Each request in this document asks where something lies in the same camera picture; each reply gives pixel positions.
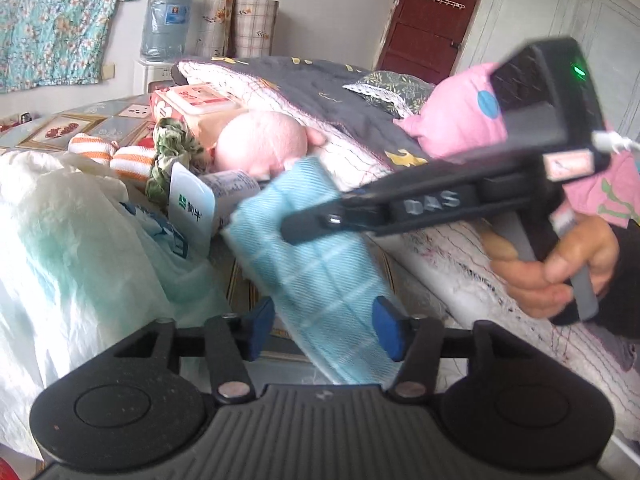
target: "red door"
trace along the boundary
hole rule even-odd
[[[439,83],[448,77],[477,0],[400,0],[378,60],[380,70]]]

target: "black sleeve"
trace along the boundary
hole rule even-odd
[[[592,319],[614,335],[640,339],[640,227],[633,220],[627,229],[611,226],[620,257],[600,311]]]

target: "roll of flooring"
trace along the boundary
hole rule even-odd
[[[234,0],[204,0],[198,22],[196,56],[224,57],[229,50]]]
[[[234,57],[270,56],[279,2],[236,0],[232,23]]]

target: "plastic bag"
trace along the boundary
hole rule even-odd
[[[213,268],[79,155],[0,156],[0,443],[39,456],[35,397],[158,317],[228,310]]]

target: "gray trigger handle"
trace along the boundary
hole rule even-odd
[[[513,244],[518,251],[518,257],[525,262],[535,261],[536,255],[533,247],[527,237],[522,222],[515,211],[501,214],[490,219],[490,223],[494,232]],[[565,232],[573,227],[568,225],[561,233],[557,233],[561,237]],[[584,266],[571,279],[571,286],[574,288],[575,304],[578,309],[578,317],[581,321],[590,320],[598,313],[598,298],[596,297],[589,269]]]

